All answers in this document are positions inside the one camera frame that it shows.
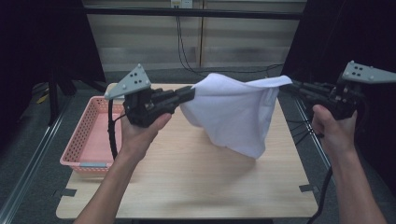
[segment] gray floor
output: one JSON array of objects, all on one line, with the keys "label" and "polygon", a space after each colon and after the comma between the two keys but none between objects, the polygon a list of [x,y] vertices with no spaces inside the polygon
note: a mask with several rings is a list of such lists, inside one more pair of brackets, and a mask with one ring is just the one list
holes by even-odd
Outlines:
[{"label": "gray floor", "polygon": [[[249,68],[250,71],[256,71],[263,68]],[[233,71],[247,71],[246,68],[227,68]],[[195,83],[202,79],[198,75],[188,72],[184,69],[168,69],[168,70],[152,70],[147,71],[150,80],[154,83]],[[270,72],[260,72],[253,74],[236,74],[221,72],[230,77],[241,81],[250,81],[257,78],[277,76],[280,67]],[[107,73],[108,83],[118,82],[126,73]],[[102,93],[92,90],[89,86],[80,82],[76,83],[78,93],[72,97],[62,96],[60,94],[60,105],[68,105],[63,110],[62,120],[53,139],[46,144],[43,151],[38,147],[42,145],[42,138],[46,131],[50,128],[47,123],[50,117],[49,102],[36,104],[35,100],[40,93],[34,95],[32,102],[21,117],[17,124],[15,132],[9,144],[4,146],[5,150],[1,152],[0,158],[0,205],[2,206],[2,215],[6,208],[12,205],[15,213],[8,213],[8,220],[11,223],[70,223],[70,220],[60,220],[55,215],[56,207],[60,201],[53,194],[57,189],[63,189],[71,174],[68,167],[64,167],[59,163],[59,159],[64,151],[67,142],[76,128],[78,120],[88,103],[89,99],[94,95]],[[302,119],[297,108],[295,100],[292,96],[281,92],[279,94],[279,102],[285,113],[286,119]],[[297,127],[299,123],[289,123],[291,134],[297,142],[304,136],[307,129],[304,125]],[[324,176],[326,174],[326,165],[318,153],[317,147],[312,140],[312,136],[308,135],[301,143],[297,145],[298,153],[304,165],[304,169],[311,185],[320,188]],[[31,159],[35,158],[37,153],[41,154],[41,161],[37,162],[34,172],[26,170],[31,163]],[[396,223],[396,200],[390,194],[388,188],[382,182],[381,178],[371,167],[362,160],[365,171],[368,175],[369,182],[372,186],[375,198],[384,212],[389,223]],[[27,190],[25,192],[16,192],[16,187],[20,186],[19,181],[22,176],[29,173],[31,181],[25,182]],[[21,197],[17,202],[11,202],[13,195],[19,194]],[[318,201],[319,192],[316,191],[315,196]],[[334,184],[331,183],[326,196],[325,208],[322,216],[317,223],[337,223],[338,211],[335,197]],[[287,223],[305,223],[306,218],[280,218],[275,219],[276,224]],[[244,220],[238,223],[264,223],[263,220]],[[131,220],[118,220],[117,223],[131,223]]]}]

